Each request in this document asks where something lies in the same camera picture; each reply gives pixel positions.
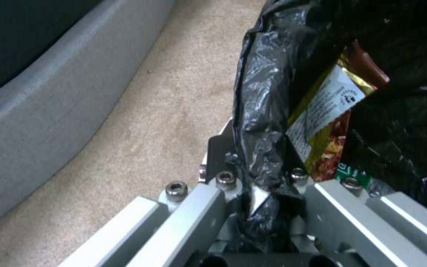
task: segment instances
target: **black plastic part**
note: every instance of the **black plastic part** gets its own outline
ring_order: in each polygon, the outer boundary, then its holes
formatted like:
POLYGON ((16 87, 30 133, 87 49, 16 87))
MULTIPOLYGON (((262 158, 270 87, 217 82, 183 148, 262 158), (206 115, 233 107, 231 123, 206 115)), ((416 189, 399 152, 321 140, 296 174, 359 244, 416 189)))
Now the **black plastic part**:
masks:
POLYGON ((353 253, 315 255, 310 253, 237 253, 207 254, 189 267, 364 267, 353 253))
POLYGON ((234 137, 232 134, 232 121, 227 123, 221 135, 211 137, 207 147, 207 166, 205 183, 221 171, 231 171, 238 177, 236 167, 229 161, 227 155, 235 155, 234 137))

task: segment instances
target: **garbage bag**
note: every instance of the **garbage bag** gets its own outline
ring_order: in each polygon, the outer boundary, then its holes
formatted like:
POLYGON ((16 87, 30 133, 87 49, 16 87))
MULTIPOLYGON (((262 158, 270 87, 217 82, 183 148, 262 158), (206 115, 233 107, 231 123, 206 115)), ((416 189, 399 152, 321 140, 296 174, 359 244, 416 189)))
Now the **garbage bag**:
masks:
MULTIPOLYGON (((427 96, 402 99, 407 103, 400 100, 412 88, 427 93, 427 0, 267 0, 254 28, 244 37, 234 86, 234 141, 242 175, 271 193, 281 195, 278 189, 287 188, 287 174, 297 167, 289 160, 295 152, 286 136, 288 117, 314 81, 355 39, 391 82, 352 109, 355 124, 342 157, 427 205, 427 148, 418 143, 427 142, 427 125, 410 129, 407 124, 410 120, 415 126, 427 122, 427 96), (387 117, 390 110, 396 116, 387 117), (375 124, 361 123, 363 118, 375 124), (371 138, 370 132, 378 132, 373 125, 381 125, 384 131, 371 138), (349 141, 353 135, 356 141, 349 141), (375 156, 381 159, 373 161, 378 171, 368 169, 373 165, 367 162, 370 144, 376 144, 375 156), (390 157, 397 165, 390 163, 390 157)), ((301 198, 289 188, 288 197, 301 198)), ((291 210, 288 218, 300 209, 291 210)), ((281 218, 261 216, 252 221, 244 217, 242 223, 246 228, 249 224, 267 226, 281 218)), ((287 234, 284 229, 261 228, 258 233, 287 234)))
POLYGON ((427 86, 393 91, 354 108, 342 161, 427 207, 427 86))

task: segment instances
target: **hex socket bolt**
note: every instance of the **hex socket bolt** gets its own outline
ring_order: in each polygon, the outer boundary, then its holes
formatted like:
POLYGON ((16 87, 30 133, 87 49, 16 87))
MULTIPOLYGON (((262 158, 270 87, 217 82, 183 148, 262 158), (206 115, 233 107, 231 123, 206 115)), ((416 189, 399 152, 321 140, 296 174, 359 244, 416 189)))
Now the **hex socket bolt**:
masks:
POLYGON ((166 185, 166 197, 171 202, 181 202, 187 194, 187 185, 182 181, 172 181, 166 185))
POLYGON ((360 196, 363 186, 354 177, 347 177, 341 181, 342 186, 349 190, 356 197, 360 196))
POLYGON ((229 191, 237 186, 237 179, 230 171, 221 171, 215 176, 217 187, 229 191))
POLYGON ((296 167, 291 170, 291 181, 293 184, 303 186, 307 183, 307 172, 303 168, 296 167))

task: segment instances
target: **gray sofa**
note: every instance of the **gray sofa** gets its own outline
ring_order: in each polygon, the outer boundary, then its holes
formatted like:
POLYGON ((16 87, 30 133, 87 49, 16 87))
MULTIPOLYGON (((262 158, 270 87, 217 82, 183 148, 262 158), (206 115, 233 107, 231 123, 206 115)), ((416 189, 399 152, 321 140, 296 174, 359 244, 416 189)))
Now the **gray sofa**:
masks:
POLYGON ((176 0, 104 0, 0 89, 0 216, 90 140, 176 0))

